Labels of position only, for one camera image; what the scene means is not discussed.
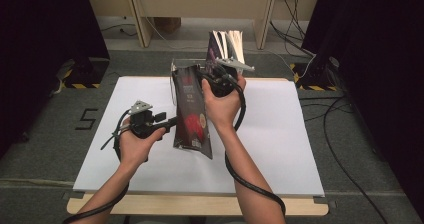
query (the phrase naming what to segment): table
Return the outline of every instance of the table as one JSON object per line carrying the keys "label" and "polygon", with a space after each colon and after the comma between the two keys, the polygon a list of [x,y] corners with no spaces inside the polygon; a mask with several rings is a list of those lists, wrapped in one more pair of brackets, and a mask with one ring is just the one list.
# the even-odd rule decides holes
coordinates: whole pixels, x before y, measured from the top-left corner
{"label": "table", "polygon": [[[246,149],[274,192],[286,203],[287,215],[325,215],[328,205],[307,139],[294,83],[282,79],[248,79],[247,82],[247,111],[238,131]],[[171,90],[169,77],[121,77],[118,80],[74,185],[74,190],[85,192],[84,197],[71,198],[68,212],[76,213],[119,164],[111,147],[101,152],[100,146],[109,137],[122,112],[134,100],[140,99],[153,105],[154,114],[166,111],[168,118],[172,117],[175,106]],[[272,112],[283,103],[285,108],[282,111]],[[265,117],[267,112],[273,115],[258,120],[257,116]],[[278,119],[281,115],[287,121]],[[155,144],[149,162],[139,168],[131,180],[128,194],[112,213],[241,215],[233,179],[224,165],[223,145],[218,144],[220,140],[213,126],[210,125],[209,130],[213,160],[199,152],[172,148],[175,129],[171,128],[170,133],[163,137],[162,144]],[[263,136],[262,147],[267,148],[258,148],[254,139],[249,138],[252,133]],[[190,172],[185,172],[188,164]],[[96,173],[95,179],[92,178],[93,173]]]}

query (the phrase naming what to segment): wall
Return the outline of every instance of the wall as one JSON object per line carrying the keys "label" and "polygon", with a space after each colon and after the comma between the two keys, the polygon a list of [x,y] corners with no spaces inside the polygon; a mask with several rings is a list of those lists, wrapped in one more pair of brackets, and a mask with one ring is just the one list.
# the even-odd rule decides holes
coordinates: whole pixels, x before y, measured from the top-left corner
{"label": "wall", "polygon": [[[298,0],[299,21],[309,21],[314,11],[317,0]],[[292,12],[294,11],[294,0],[287,0]],[[284,0],[275,0],[271,20],[291,20],[292,17]]]}

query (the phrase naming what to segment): black controller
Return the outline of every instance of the black controller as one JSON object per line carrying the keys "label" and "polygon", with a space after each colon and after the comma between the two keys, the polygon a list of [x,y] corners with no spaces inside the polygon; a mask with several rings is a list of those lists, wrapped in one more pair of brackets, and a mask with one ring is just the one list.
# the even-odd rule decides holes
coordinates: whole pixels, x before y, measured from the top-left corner
{"label": "black controller", "polygon": [[166,119],[166,112],[162,112],[154,116],[152,111],[148,110],[150,108],[152,108],[150,104],[137,101],[131,107],[131,111],[129,113],[129,129],[132,131],[132,133],[134,133],[134,135],[142,139],[149,137],[154,131],[162,127],[166,129],[165,133],[168,133],[170,128],[177,124],[177,117],[173,117],[167,122],[153,124],[155,122],[164,121]]}

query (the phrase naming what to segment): white table surface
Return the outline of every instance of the white table surface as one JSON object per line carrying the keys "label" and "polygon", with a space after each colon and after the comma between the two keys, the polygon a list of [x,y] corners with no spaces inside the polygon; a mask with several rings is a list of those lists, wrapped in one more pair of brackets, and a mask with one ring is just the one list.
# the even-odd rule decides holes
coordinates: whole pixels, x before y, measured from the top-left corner
{"label": "white table surface", "polygon": [[[238,135],[274,193],[282,196],[324,196],[293,82],[247,79],[246,115]],[[119,161],[111,136],[119,117],[137,100],[153,105],[153,114],[175,116],[169,77],[121,77],[74,185],[95,191],[114,173]],[[129,192],[234,194],[233,178],[224,163],[224,148],[208,122],[213,160],[197,151],[173,148],[175,127],[155,143],[149,161],[130,182]]]}

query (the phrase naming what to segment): gray carpet floor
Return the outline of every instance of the gray carpet floor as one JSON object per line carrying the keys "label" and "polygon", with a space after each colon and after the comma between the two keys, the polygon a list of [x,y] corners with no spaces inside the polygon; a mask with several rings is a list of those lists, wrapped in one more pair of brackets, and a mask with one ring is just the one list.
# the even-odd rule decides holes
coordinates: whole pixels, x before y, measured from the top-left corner
{"label": "gray carpet floor", "polygon": [[[97,89],[63,89],[39,113],[29,141],[15,143],[0,160],[0,224],[61,223],[67,198],[72,193],[85,155],[120,76],[169,76],[173,58],[205,58],[201,52],[110,51],[111,61]],[[284,56],[288,63],[305,58]],[[290,69],[273,54],[246,54],[254,63],[251,77],[283,77],[293,80]],[[318,166],[330,212],[323,217],[288,217],[288,223],[383,223],[370,202],[335,161],[326,142],[323,114],[342,91],[298,90],[312,151]],[[387,163],[373,151],[358,114],[347,98],[326,118],[331,147],[349,175],[368,194],[389,223],[422,223],[402,192]],[[90,122],[80,121],[84,110]],[[130,223],[146,217],[132,217]],[[167,218],[177,223],[176,217]],[[123,223],[114,215],[109,223]]]}

